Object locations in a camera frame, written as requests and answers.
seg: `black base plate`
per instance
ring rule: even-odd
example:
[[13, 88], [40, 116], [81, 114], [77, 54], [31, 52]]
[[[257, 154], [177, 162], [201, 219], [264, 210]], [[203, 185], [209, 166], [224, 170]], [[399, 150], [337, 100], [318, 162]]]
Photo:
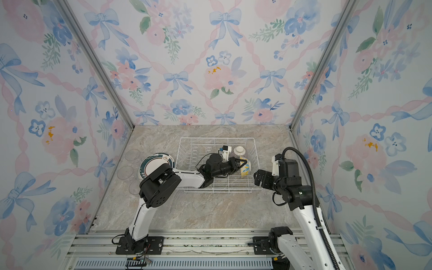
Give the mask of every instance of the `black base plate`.
[[117, 250], [115, 253], [117, 255], [134, 255], [141, 253], [146, 246], [150, 244], [149, 250], [147, 250], [147, 255], [160, 255], [163, 248], [163, 236], [147, 236], [146, 238], [135, 242], [135, 248], [132, 250], [127, 246], [126, 237], [121, 237], [118, 241]]
[[[254, 236], [252, 237], [253, 242], [268, 239], [266, 236]], [[274, 255], [270, 250], [270, 242], [261, 243], [260, 245], [254, 246], [255, 255]]]

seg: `wire rack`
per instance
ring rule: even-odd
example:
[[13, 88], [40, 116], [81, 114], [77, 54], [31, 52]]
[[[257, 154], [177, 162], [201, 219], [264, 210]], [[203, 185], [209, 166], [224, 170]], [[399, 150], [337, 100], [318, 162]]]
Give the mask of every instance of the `wire rack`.
[[214, 178], [214, 182], [206, 188], [181, 187], [185, 192], [247, 192], [262, 189], [254, 184], [253, 172], [260, 167], [257, 147], [254, 138], [190, 138], [180, 139], [175, 167], [179, 170], [194, 171], [206, 163], [209, 158], [205, 156], [217, 153], [222, 146], [232, 147], [230, 156], [234, 156], [234, 148], [243, 146], [246, 149], [245, 158], [249, 160], [249, 175], [241, 176], [240, 171], [226, 178]]

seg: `floral wallpaper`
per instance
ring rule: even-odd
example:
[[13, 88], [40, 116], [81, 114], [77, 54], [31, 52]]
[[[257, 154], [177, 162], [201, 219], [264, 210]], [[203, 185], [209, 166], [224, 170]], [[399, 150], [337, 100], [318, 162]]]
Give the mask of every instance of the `floral wallpaper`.
[[345, 2], [69, 4], [135, 124], [191, 125], [290, 123]]
[[53, 2], [0, 13], [0, 269], [57, 269], [130, 130]]
[[432, 269], [431, 12], [359, 1], [294, 131], [357, 270]]

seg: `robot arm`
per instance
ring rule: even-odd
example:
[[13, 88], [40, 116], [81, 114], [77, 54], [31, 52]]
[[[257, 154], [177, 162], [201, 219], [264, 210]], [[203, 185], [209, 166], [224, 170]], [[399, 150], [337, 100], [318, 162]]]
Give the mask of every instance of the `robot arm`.
[[[297, 161], [284, 158], [288, 149], [295, 151], [305, 162], [311, 186], [302, 185]], [[206, 164], [196, 171], [181, 171], [171, 168], [169, 164], [163, 164], [146, 177], [140, 183], [137, 213], [124, 236], [120, 238], [116, 253], [140, 254], [146, 249], [149, 226], [157, 207], [166, 202], [177, 187], [207, 187], [214, 177], [233, 174], [247, 162], [235, 157], [228, 158], [227, 155], [224, 158], [228, 160], [223, 162], [221, 155], [212, 154]], [[274, 156], [272, 162], [272, 172], [258, 170], [254, 174], [255, 185], [275, 191], [273, 199], [276, 194], [282, 195], [285, 203], [278, 205], [288, 204], [294, 213], [308, 243], [312, 260], [297, 244], [288, 227], [271, 229], [268, 239], [271, 249], [283, 253], [298, 270], [345, 270], [324, 224], [314, 190], [314, 179], [306, 159], [298, 150], [288, 147], [282, 154]]]
[[139, 254], [147, 245], [149, 226], [159, 206], [163, 205], [178, 187], [204, 188], [215, 177], [231, 175], [246, 164], [246, 160], [211, 154], [206, 163], [196, 171], [171, 168], [168, 163], [160, 165], [140, 183], [140, 201], [131, 225], [120, 238], [117, 254]]
[[297, 244], [292, 232], [289, 229], [281, 229], [283, 227], [274, 228], [276, 230], [272, 229], [270, 232], [270, 247], [273, 250], [282, 252], [294, 269], [345, 270], [327, 232], [321, 208], [316, 198], [314, 179], [309, 165], [307, 162], [305, 163], [311, 186], [302, 185], [297, 161], [285, 159], [284, 153], [286, 150], [293, 150], [302, 158], [303, 162], [306, 162], [297, 149], [288, 147], [283, 154], [278, 154], [272, 158], [272, 172], [258, 170], [254, 174], [255, 185], [261, 185], [263, 188], [275, 191], [273, 199], [276, 194], [282, 195], [285, 203], [278, 205], [288, 204], [289, 209], [293, 212], [308, 243], [312, 260]]

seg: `black cable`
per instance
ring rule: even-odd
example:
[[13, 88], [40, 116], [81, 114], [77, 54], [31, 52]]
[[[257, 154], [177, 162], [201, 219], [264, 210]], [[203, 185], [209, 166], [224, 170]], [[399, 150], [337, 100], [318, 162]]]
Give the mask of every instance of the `black cable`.
[[272, 198], [271, 198], [271, 199], [273, 200], [273, 203], [274, 203], [275, 205], [277, 205], [277, 206], [282, 206], [282, 205], [287, 204], [287, 202], [279, 203], [279, 204], [278, 204], [278, 203], [275, 203], [275, 201], [274, 201], [274, 195], [276, 195], [276, 194], [277, 194], [277, 192], [274, 192], [274, 193], [273, 193], [273, 196], [272, 196]]
[[[318, 215], [318, 210], [317, 210], [317, 196], [316, 196], [316, 189], [315, 189], [315, 180], [314, 180], [314, 176], [312, 175], [311, 167], [309, 166], [309, 163], [306, 160], [305, 156], [300, 151], [298, 151], [296, 148], [294, 148], [294, 147], [286, 147], [283, 150], [283, 152], [282, 152], [282, 158], [283, 159], [285, 158], [285, 153], [288, 150], [294, 151], [301, 158], [301, 160], [303, 161], [303, 163], [306, 166], [306, 170], [308, 171], [309, 181], [311, 182], [311, 189], [312, 189], [312, 210], [314, 212], [314, 218], [315, 218], [315, 221], [317, 223], [317, 226], [318, 226], [318, 228], [320, 228], [322, 226], [321, 226], [321, 221], [320, 221], [320, 217]], [[328, 254], [329, 254], [330, 258], [331, 258], [331, 261], [333, 262], [334, 269], [340, 270], [339, 264], [337, 263], [337, 260], [336, 260], [334, 254], [333, 254], [333, 250], [331, 250], [330, 244], [328, 243], [327, 237], [326, 237], [326, 235], [324, 233], [324, 229], [321, 228], [321, 229], [318, 229], [318, 230], [319, 230], [319, 232], [321, 234], [321, 238], [323, 239], [324, 245], [325, 245], [325, 247], [327, 249], [327, 252], [328, 252]]]
[[114, 238], [116, 238], [116, 237], [118, 237], [118, 236], [124, 236], [124, 233], [122, 233], [121, 235], [116, 235], [116, 236], [114, 236], [114, 237], [111, 239], [111, 243], [112, 243], [113, 245], [118, 245], [118, 243], [114, 243]]
[[200, 159], [200, 161], [198, 161], [198, 163], [195, 165], [195, 168], [198, 170], [197, 166], [199, 165], [199, 163], [201, 162], [201, 160], [203, 160], [203, 158], [205, 158], [206, 156], [211, 155], [211, 154], [216, 154], [216, 153], [208, 153], [207, 155], [203, 156], [203, 157]]

